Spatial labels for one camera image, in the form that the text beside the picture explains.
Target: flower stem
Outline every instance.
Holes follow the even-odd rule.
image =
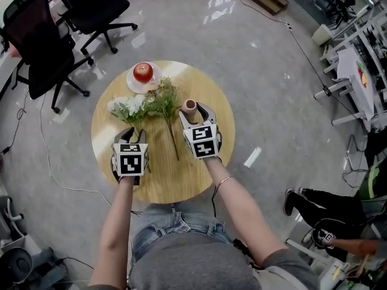
[[[172,130],[172,124],[171,124],[171,121],[168,121],[168,119],[167,119],[166,117],[164,117],[164,118],[165,118],[165,122],[166,122],[167,125],[168,125],[168,129],[169,129],[169,133],[170,133],[170,135],[171,135],[171,137],[172,137],[172,141],[174,142],[174,147],[175,147],[175,153],[176,153],[177,161],[179,161],[180,159],[179,159],[179,154],[178,154],[178,152],[177,152],[177,147],[176,147],[174,132],[173,132],[173,130]]]

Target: wooden tabletop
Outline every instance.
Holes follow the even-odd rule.
[[[155,61],[162,70],[162,76],[170,76],[172,84],[177,86],[179,104],[191,98],[208,105],[216,114],[216,123],[223,135],[223,144],[219,157],[223,164],[230,160],[235,140],[235,122],[230,104],[218,85],[196,68],[180,62]],[[134,96],[126,84],[127,71],[113,80],[101,95],[94,110],[91,123],[91,139],[98,164],[114,187],[117,181],[110,169],[112,157],[111,144],[114,137],[130,125],[111,115],[106,104],[110,100]],[[196,122],[202,122],[199,113]],[[142,128],[146,131],[149,144],[149,170],[140,179],[134,196],[151,203],[174,203],[192,198],[210,187],[212,180],[202,160],[194,159],[184,142],[183,128],[176,111],[172,120],[175,141],[180,161],[177,161],[167,124],[162,117],[146,117]]]

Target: gray floor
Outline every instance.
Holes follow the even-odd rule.
[[[93,43],[89,52],[95,66],[86,65],[73,75],[76,83],[91,91],[90,97],[83,98],[71,87],[64,87],[58,106],[62,113],[69,112],[67,117],[57,117],[51,110],[53,91],[43,105],[42,125],[51,168],[64,186],[99,190],[113,199],[113,189],[91,147],[91,117],[96,103],[109,83],[135,63],[176,60],[204,71],[229,99],[236,143],[228,168],[251,192],[282,239],[291,231],[297,215],[294,212],[293,217],[286,217],[282,212],[287,188],[304,186],[351,194],[353,190],[341,176],[346,142],[351,133],[359,131],[359,124],[331,125],[334,117],[348,113],[333,99],[313,98],[321,89],[319,79],[286,26],[270,21],[239,0],[129,1],[131,7],[120,21],[136,22],[138,30],[113,32],[119,49],[116,55],[103,39]],[[277,19],[291,23],[294,35],[321,73],[321,49],[310,39],[317,23],[292,1]],[[81,38],[79,48],[86,36],[75,37]],[[324,81],[331,85],[328,76]],[[25,93],[26,87],[19,84],[0,102],[0,147],[11,142]],[[42,101],[27,98],[27,113],[15,145],[4,157],[2,180],[17,211],[25,216],[21,224],[28,233],[43,247],[51,246],[59,257],[76,257],[93,265],[109,206],[98,194],[62,189],[50,176],[39,127]],[[257,146],[262,154],[248,169],[243,163]],[[207,190],[191,201],[212,213],[211,194],[212,190]],[[233,235],[219,199],[216,204],[219,218],[226,221]],[[134,202],[136,210],[144,207],[146,203]],[[138,217],[133,216],[132,223],[138,224]],[[87,267],[73,262],[68,267],[74,279],[90,277]]]

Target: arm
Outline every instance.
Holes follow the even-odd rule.
[[[134,177],[122,178],[108,217],[103,224],[97,265],[90,286],[126,288],[128,240]]]
[[[373,239],[332,239],[330,245],[343,249],[355,256],[374,255],[379,249],[379,240]]]
[[[230,176],[218,158],[206,158],[204,162],[216,186]],[[269,228],[253,197],[235,178],[226,180],[218,192],[236,230],[258,264],[262,265],[274,252],[287,249]]]

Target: black office chair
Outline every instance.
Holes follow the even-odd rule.
[[[63,17],[73,31],[80,30],[83,34],[94,32],[80,49],[84,55],[88,54],[86,47],[101,33],[115,54],[118,50],[111,45],[107,31],[121,27],[132,27],[136,30],[138,27],[133,23],[110,24],[129,7],[127,0],[62,0],[62,2],[68,9]]]
[[[30,65],[28,79],[18,75],[17,80],[29,86],[31,98],[44,95],[56,85],[51,108],[58,114],[60,109],[55,104],[63,81],[88,97],[89,91],[80,89],[68,75],[85,62],[92,65],[94,61],[87,57],[74,63],[71,47],[60,38],[51,17],[48,0],[26,0],[14,5],[18,7],[7,18],[3,35],[19,51],[24,63]]]

